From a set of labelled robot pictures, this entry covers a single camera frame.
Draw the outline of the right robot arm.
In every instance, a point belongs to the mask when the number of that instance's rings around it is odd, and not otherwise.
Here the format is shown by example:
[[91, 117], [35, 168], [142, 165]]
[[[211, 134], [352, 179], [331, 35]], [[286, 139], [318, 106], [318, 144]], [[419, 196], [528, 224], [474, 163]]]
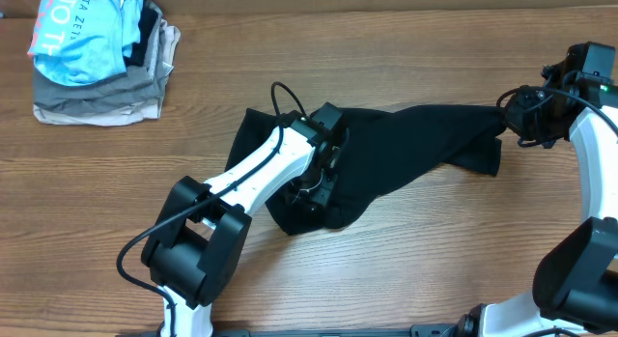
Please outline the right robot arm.
[[541, 87], [520, 86], [496, 102], [522, 147], [571, 142], [581, 191], [581, 223], [539, 263], [529, 292], [479, 305], [446, 336], [582, 336], [617, 328], [616, 50], [572, 45], [542, 71]]

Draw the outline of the black t-shirt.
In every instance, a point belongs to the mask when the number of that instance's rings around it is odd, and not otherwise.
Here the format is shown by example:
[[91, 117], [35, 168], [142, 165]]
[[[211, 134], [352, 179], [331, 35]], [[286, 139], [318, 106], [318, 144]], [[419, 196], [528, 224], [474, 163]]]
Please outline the black t-shirt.
[[375, 199], [441, 163], [491, 176], [499, 170], [498, 136], [505, 126], [494, 107], [418, 105], [394, 113], [362, 108], [342, 113], [350, 139], [334, 167], [337, 179], [327, 207], [311, 211], [293, 197], [289, 185], [266, 202], [274, 221], [290, 236], [347, 227]]

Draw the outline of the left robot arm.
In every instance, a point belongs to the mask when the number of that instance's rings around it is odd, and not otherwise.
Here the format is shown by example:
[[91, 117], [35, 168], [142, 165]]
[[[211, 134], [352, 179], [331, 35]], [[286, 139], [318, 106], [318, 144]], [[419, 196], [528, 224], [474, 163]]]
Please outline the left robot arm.
[[159, 336], [210, 336], [211, 306], [234, 274], [255, 212], [273, 195], [310, 217], [325, 213], [348, 139], [342, 112], [283, 115], [256, 151], [219, 176], [171, 189], [141, 261], [164, 294]]

